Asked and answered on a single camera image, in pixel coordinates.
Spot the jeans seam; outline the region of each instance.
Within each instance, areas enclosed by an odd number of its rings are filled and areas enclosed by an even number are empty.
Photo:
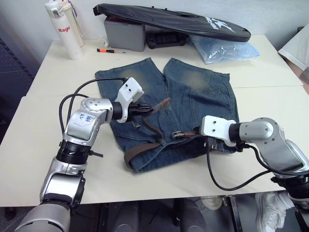
[[[204,75],[206,77],[206,82],[205,82],[205,89],[210,89],[211,91],[213,91],[213,89],[211,88],[211,86],[209,85],[209,80],[211,79],[211,77],[207,77],[207,75]]]
[[[147,137],[145,137],[145,138],[139,138],[139,137],[136,137],[136,136],[132,136],[132,135],[124,135],[123,133],[116,133],[117,134],[117,136],[119,136],[119,137],[122,137],[122,138],[126,138],[126,139],[132,139],[132,140],[135,140],[135,141],[148,141],[148,142],[151,142],[151,143],[153,143],[153,142],[155,142],[155,140],[151,140],[150,138],[150,136],[147,136]]]
[[[195,112],[195,107],[193,105],[193,101],[192,101],[192,89],[190,89],[190,108],[191,108],[191,117],[192,117],[192,121],[195,123],[196,122],[196,118],[194,117],[194,112]]]
[[[153,71],[155,71],[160,77],[163,77],[164,79],[164,75],[162,74],[162,72],[156,67],[156,65],[154,64],[154,62],[150,59],[150,64],[151,64],[151,68],[153,69]]]
[[[226,89],[226,86],[224,86],[224,87],[222,87],[222,88],[213,89],[213,90],[211,90],[211,91],[205,93],[205,95],[208,95],[208,94],[213,93],[213,92],[216,92],[216,91],[224,90],[224,89]]]
[[[167,77],[166,76],[164,76],[164,78],[165,78],[165,83],[166,83],[166,88],[165,88],[165,91],[166,91],[166,95],[167,95],[167,97],[169,97],[169,87],[168,87],[168,82],[167,82]],[[173,115],[173,121],[174,122],[176,122],[176,127],[177,127],[177,131],[180,129],[180,125],[179,125],[179,123],[178,123],[178,120],[177,120],[177,117],[175,116],[175,114],[174,114],[174,111],[173,111],[173,109],[172,109],[172,107],[171,107],[171,104],[170,103],[168,103],[168,106],[169,106],[169,108],[170,108],[170,111],[171,111],[171,113],[172,113],[172,115]]]
[[[169,59],[168,63],[164,66],[163,75],[165,74],[165,69],[173,62],[173,60],[175,60],[175,58]]]
[[[232,103],[231,92],[230,92],[228,86],[226,85],[226,83],[223,82],[223,84],[225,85],[225,88],[227,89],[228,97],[230,99],[230,104],[229,104],[230,105],[230,109],[229,109],[229,111],[230,111],[230,118],[229,119],[232,119],[232,113],[234,114],[234,110],[232,109],[232,105],[234,105],[234,104]]]

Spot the denim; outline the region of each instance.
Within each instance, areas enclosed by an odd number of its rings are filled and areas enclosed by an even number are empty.
[[[142,126],[135,130],[130,122],[112,121],[110,126],[119,146],[128,149],[144,143],[161,146],[146,151],[131,160],[134,172],[141,173],[171,165],[205,154],[205,138],[196,135],[172,140],[175,131],[197,131],[206,115],[233,119],[239,122],[236,99],[229,83],[229,74],[198,68],[177,59],[170,59],[162,74],[150,58],[137,63],[98,71],[98,78],[134,77],[144,91],[138,103],[151,106],[170,98],[170,102],[159,112],[146,118],[147,122],[160,130],[163,138],[142,125],[141,116],[135,117]],[[98,87],[103,98],[114,101],[122,81],[101,81]],[[210,150],[225,153],[235,152],[223,141],[209,138]]]

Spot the black bag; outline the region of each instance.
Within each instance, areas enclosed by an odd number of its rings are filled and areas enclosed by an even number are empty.
[[[236,24],[186,12],[106,3],[95,6],[93,12],[95,15],[114,15],[158,28],[221,40],[246,42],[251,37],[247,29]]]

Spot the floor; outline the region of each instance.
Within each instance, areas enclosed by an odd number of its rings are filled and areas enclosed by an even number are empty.
[[[205,208],[198,198],[192,198],[201,209],[204,219],[210,232],[233,232],[233,224],[228,207],[222,206],[216,211]],[[78,212],[88,217],[74,215],[71,218],[70,232],[96,232],[99,226],[99,213],[101,207],[107,207],[109,220],[107,227],[112,226],[112,222],[117,215],[119,207],[123,203],[110,203],[108,206],[103,204],[86,204],[78,208]],[[255,232],[255,216],[257,213],[254,194],[237,195],[239,216],[244,232]],[[149,200],[139,202],[140,232],[179,232],[179,227],[172,223],[173,199]],[[0,231],[13,232],[15,227],[32,207],[17,208],[17,215],[14,219],[7,221],[4,218],[4,209],[0,208]],[[284,228],[277,229],[276,232],[300,232],[299,225],[294,215],[294,210],[287,210]]]

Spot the white wall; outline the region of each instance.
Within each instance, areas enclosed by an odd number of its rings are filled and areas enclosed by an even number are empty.
[[[105,34],[104,15],[92,8],[102,0],[71,0],[84,27],[86,39]],[[0,26],[41,63],[52,40],[59,39],[44,8],[44,0],[1,0]],[[110,0],[107,3],[154,6],[230,21],[252,34],[265,34],[280,49],[309,22],[308,0]]]

